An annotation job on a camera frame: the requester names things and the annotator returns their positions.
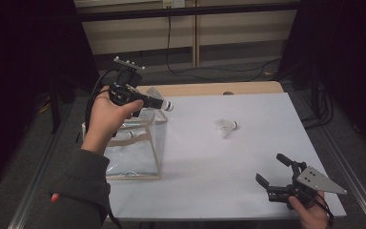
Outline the black curtain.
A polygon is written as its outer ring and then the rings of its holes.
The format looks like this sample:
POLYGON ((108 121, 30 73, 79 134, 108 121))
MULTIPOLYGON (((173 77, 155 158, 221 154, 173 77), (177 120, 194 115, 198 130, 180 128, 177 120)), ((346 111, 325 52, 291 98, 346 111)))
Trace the black curtain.
POLYGON ((0 0, 0 170, 34 113, 36 98, 70 102, 98 78, 74 0, 0 0))
POLYGON ((279 73, 318 73, 366 135, 366 0, 300 0, 279 73))

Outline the beige vertical post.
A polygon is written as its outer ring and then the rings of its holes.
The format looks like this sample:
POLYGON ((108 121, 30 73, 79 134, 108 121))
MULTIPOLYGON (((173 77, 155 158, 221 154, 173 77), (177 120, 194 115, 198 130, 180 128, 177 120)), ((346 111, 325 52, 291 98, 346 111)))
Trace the beige vertical post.
MULTIPOLYGON (((192 7, 193 8, 197 8, 198 7, 198 1, 197 0, 192 0, 192 7)), ((199 58, 199 50, 200 50, 200 45, 199 45, 199 21, 198 21, 198 16, 197 14, 195 16, 193 16, 193 51, 192 51, 192 55, 193 55, 193 67, 197 68, 200 65, 200 58, 199 58)))

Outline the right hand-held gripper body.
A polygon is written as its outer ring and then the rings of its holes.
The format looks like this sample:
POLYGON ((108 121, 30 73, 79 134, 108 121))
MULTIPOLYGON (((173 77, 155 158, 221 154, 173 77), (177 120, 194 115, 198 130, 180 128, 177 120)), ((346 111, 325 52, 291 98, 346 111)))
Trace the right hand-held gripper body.
POLYGON ((265 181, 265 190, 271 202, 286 203, 293 210, 289 197, 296 197, 304 207, 316 203, 317 192, 347 195, 348 191, 305 162, 284 162, 293 171, 292 182, 285 187, 271 186, 265 181))

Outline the black stand leg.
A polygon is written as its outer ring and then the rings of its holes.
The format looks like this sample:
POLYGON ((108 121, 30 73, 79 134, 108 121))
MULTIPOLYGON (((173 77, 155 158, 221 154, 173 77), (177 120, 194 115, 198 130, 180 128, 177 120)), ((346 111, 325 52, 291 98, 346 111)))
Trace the black stand leg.
POLYGON ((49 96, 51 104, 51 117, 53 134, 56 133, 60 124, 59 101, 65 104, 72 104, 75 100, 75 94, 72 91, 72 80, 64 74, 52 74, 50 76, 49 96))

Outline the person's right hand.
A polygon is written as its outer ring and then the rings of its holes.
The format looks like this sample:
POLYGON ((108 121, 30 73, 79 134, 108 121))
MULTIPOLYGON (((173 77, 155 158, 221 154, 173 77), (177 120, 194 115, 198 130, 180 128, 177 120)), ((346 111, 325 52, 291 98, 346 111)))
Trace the person's right hand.
POLYGON ((329 221, 327 213, 314 204, 310 208, 305 208, 302 203, 293 196, 288 198, 288 201, 299 214, 302 229, 327 229, 329 221))

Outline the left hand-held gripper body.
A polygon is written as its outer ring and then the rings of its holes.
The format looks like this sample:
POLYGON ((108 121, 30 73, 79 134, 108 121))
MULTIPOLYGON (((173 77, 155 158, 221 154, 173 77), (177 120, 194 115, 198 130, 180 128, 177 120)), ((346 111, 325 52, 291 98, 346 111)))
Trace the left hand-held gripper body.
POLYGON ((144 70, 144 67, 136 66, 130 60, 123 61, 118 56, 113 61, 123 65, 123 68, 116 73, 115 80, 110 85, 111 102, 122 106, 135 100, 145 101, 147 97, 136 89, 142 80, 142 76, 137 71, 144 70))

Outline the white shuttlecock blue band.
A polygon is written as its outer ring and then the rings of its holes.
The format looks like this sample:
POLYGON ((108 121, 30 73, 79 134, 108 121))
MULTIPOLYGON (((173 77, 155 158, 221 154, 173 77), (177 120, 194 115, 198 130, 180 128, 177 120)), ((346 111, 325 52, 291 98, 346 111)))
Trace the white shuttlecock blue band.
POLYGON ((160 99, 162 101, 160 109, 166 112, 171 112, 173 110, 173 104, 172 102, 166 100, 161 93, 155 88, 150 87, 147 90, 147 95, 156 99, 160 99))

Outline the person's left hand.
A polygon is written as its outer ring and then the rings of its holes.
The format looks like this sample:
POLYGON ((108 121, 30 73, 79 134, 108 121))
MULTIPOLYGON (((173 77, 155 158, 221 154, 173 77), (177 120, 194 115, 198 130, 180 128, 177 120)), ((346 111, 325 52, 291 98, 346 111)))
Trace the person's left hand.
POLYGON ((135 100, 123 106, 115 105, 109 98, 109 86, 104 86, 94 99, 91 109, 90 127, 81 146, 82 150, 100 156, 104 155, 112 135, 118 131, 126 119, 139 111, 144 102, 135 100))

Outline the white table mat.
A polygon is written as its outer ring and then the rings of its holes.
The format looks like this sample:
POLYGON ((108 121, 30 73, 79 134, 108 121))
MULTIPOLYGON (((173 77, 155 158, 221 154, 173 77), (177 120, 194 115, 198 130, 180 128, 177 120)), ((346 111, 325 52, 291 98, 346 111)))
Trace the white table mat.
POLYGON ((112 212, 125 220, 293 219, 255 180, 285 186, 283 154, 323 168, 290 97, 285 94, 178 96, 168 114, 158 180, 114 180, 112 212), (221 137, 219 119, 239 127, 221 137))

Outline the black horizontal bar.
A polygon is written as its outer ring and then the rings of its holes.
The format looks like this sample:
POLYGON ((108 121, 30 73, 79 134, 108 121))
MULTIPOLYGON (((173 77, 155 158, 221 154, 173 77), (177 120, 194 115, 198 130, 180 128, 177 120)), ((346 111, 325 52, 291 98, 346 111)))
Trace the black horizontal bar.
POLYGON ((94 21, 146 19, 146 18, 172 17, 172 16, 297 10, 300 6, 301 6, 300 2, 284 2, 284 3, 266 3, 266 4, 248 4, 248 5, 193 7, 193 8, 179 8, 171 10, 129 10, 129 11, 115 11, 115 12, 82 13, 77 14, 75 18, 77 21, 81 22, 94 22, 94 21))

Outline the white wall socket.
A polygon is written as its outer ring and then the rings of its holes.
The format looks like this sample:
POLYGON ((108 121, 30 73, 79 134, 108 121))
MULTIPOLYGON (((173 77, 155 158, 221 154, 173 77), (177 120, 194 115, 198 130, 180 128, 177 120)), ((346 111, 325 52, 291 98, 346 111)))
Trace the white wall socket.
POLYGON ((162 0, 164 9, 185 8, 185 0, 162 0))

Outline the clear plastic bag beige trim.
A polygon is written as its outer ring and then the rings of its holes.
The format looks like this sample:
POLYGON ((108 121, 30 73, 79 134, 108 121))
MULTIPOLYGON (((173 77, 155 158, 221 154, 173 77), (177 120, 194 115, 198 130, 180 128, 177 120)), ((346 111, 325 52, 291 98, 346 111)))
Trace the clear plastic bag beige trim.
POLYGON ((109 141, 104 156, 110 160, 107 179, 159 179, 169 119, 161 110, 142 109, 120 129, 135 129, 137 136, 109 141))

